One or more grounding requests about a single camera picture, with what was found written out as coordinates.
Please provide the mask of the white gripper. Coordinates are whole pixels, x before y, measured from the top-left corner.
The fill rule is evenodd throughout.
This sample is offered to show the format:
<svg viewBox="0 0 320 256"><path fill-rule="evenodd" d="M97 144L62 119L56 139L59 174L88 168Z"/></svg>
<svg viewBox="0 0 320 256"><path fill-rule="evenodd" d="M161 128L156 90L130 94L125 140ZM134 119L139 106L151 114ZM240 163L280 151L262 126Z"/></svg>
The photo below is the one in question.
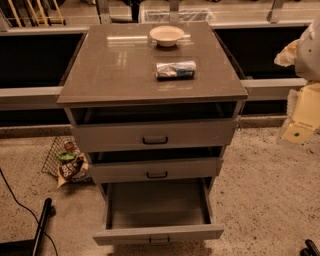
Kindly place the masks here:
<svg viewBox="0 0 320 256"><path fill-rule="evenodd" d="M289 67L295 64L296 39L285 46L274 59L278 66ZM291 89L288 95L286 120L280 128L278 140L301 144L307 141L320 127L320 83L308 83L299 91Z"/></svg>

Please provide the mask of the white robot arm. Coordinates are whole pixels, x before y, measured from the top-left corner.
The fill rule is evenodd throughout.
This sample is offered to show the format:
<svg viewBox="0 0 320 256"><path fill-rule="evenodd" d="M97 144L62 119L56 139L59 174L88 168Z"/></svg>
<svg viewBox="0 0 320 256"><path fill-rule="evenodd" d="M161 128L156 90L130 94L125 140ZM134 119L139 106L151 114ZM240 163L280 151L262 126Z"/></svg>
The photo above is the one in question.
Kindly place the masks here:
<svg viewBox="0 0 320 256"><path fill-rule="evenodd" d="M297 76L306 80L287 97L287 118L279 138L303 143L320 127L320 18L315 18L299 39L289 43L274 59L278 66L293 65Z"/></svg>

